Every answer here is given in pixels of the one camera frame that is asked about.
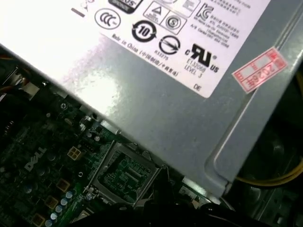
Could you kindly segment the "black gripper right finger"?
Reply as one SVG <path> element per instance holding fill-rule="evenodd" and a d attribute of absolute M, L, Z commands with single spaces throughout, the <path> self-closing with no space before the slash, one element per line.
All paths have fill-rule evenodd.
<path fill-rule="evenodd" d="M 196 209 L 195 226 L 301 227 L 303 225 L 302 168 L 269 172 L 243 168 L 225 198 L 215 203 L 203 188 L 167 170 L 176 197 Z"/>

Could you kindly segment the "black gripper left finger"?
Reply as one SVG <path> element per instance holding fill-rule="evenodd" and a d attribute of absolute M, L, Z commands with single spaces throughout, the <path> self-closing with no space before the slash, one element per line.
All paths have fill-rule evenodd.
<path fill-rule="evenodd" d="M 133 207 L 116 203 L 81 220 L 71 223 L 72 227 L 164 227 L 166 171 L 162 170 L 152 186 L 152 197 L 143 206 Z"/>

